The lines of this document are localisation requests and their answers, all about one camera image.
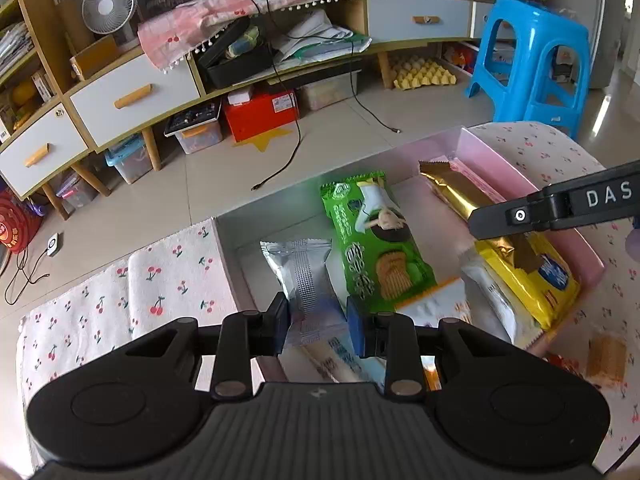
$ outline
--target cherry print cloth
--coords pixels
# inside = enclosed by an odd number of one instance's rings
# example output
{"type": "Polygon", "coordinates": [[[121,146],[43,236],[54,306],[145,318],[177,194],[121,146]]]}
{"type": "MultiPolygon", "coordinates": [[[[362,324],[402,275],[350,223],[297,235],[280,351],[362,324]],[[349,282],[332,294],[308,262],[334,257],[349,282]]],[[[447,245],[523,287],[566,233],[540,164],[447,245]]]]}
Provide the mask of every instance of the cherry print cloth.
{"type": "MultiPolygon", "coordinates": [[[[253,1],[260,7],[260,12],[267,12],[267,0],[253,1]]],[[[269,8],[278,10],[319,1],[269,0],[269,8]]],[[[252,14],[257,14],[257,11],[251,0],[193,0],[140,25],[138,37],[151,63],[164,69],[239,16],[252,14]]]]}
{"type": "MultiPolygon", "coordinates": [[[[18,389],[26,409],[44,384],[176,319],[219,324],[235,313],[212,219],[142,248],[22,318],[18,389]]],[[[196,388],[209,389],[213,358],[196,388]]],[[[252,360],[254,388],[263,378],[252,360]]],[[[41,464],[31,446],[34,466],[41,464]]]]}
{"type": "MultiPolygon", "coordinates": [[[[546,124],[489,123],[470,130],[541,188],[604,169],[582,147],[546,124]]],[[[574,322],[550,347],[584,372],[594,329],[626,336],[625,383],[602,391],[609,403],[611,425],[594,462],[600,471],[609,468],[640,434],[640,265],[625,251],[631,229],[629,219],[578,228],[606,268],[600,283],[577,306],[574,322]]],[[[634,456],[639,455],[633,454],[622,468],[638,465],[640,459],[634,456]]]]}

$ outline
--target clear plastic bin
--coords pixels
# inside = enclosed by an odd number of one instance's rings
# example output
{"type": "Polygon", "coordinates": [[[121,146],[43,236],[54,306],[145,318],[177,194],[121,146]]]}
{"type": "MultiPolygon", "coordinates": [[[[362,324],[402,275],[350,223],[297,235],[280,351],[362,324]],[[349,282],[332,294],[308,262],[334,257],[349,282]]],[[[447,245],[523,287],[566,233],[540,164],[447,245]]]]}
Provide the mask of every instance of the clear plastic bin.
{"type": "MultiPolygon", "coordinates": [[[[355,92],[358,91],[359,71],[351,72],[351,75],[353,75],[353,90],[355,92]]],[[[353,92],[349,83],[349,75],[349,73],[340,74],[300,87],[298,90],[300,100],[309,110],[319,110],[352,97],[353,92]]]]}
{"type": "Polygon", "coordinates": [[[187,155],[213,146],[222,140],[220,108],[221,100],[216,99],[177,113],[167,122],[164,136],[175,135],[187,155]]]}
{"type": "Polygon", "coordinates": [[[175,138],[178,139],[178,142],[180,142],[180,145],[187,155],[189,153],[199,152],[222,140],[220,123],[218,120],[213,119],[198,126],[188,128],[187,130],[176,132],[175,138]]]}
{"type": "Polygon", "coordinates": [[[133,184],[152,169],[145,141],[140,134],[129,137],[127,142],[117,145],[115,150],[106,150],[104,160],[107,161],[107,166],[118,170],[127,184],[133,184]]]}
{"type": "Polygon", "coordinates": [[[63,180],[60,189],[56,193],[57,197],[63,199],[70,206],[71,211],[87,205],[97,195],[98,192],[75,171],[63,180]]]}

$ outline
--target yellow egg tray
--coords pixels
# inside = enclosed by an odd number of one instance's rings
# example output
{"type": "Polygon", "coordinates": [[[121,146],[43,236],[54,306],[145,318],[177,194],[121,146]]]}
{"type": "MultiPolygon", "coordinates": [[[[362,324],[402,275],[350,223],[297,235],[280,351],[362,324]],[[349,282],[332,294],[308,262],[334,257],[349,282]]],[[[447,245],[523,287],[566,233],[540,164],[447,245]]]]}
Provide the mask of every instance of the yellow egg tray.
{"type": "Polygon", "coordinates": [[[401,90],[428,85],[455,85],[458,78],[442,65],[418,56],[392,56],[391,77],[401,90]]]}

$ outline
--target yellow star sticker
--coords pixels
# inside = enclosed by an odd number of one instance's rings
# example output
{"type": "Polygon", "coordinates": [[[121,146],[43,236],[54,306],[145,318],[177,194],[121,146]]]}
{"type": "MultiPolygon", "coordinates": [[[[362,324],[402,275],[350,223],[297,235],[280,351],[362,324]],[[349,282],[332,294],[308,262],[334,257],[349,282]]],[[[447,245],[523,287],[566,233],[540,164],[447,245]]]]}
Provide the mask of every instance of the yellow star sticker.
{"type": "Polygon", "coordinates": [[[242,146],[243,144],[251,143],[255,145],[255,147],[258,148],[258,150],[260,150],[261,152],[264,152],[267,149],[267,146],[269,145],[269,141],[271,139],[273,139],[274,137],[281,137],[281,136],[288,135],[292,131],[293,130],[287,130],[286,128],[277,127],[277,128],[274,128],[273,130],[268,130],[256,136],[249,137],[248,139],[241,140],[240,142],[236,142],[234,146],[242,146]]]}

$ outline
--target blue plastic stool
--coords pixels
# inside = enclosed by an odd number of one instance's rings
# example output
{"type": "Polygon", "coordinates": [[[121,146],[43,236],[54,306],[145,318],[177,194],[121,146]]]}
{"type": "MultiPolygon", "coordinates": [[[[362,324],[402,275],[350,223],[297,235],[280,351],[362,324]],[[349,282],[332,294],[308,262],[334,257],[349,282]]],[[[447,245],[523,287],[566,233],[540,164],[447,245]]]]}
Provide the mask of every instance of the blue plastic stool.
{"type": "Polygon", "coordinates": [[[565,126],[573,139],[584,110],[590,76],[589,33],[580,23],[523,0],[496,0],[489,14],[471,83],[466,95],[482,88],[494,101],[494,121],[531,120],[565,126]],[[513,64],[492,60],[500,22],[508,22],[516,38],[513,64]],[[556,47],[572,48],[580,63],[574,95],[550,78],[556,47]],[[492,73],[509,74],[502,85],[492,73]],[[553,95],[562,105],[546,104],[553,95]]]}

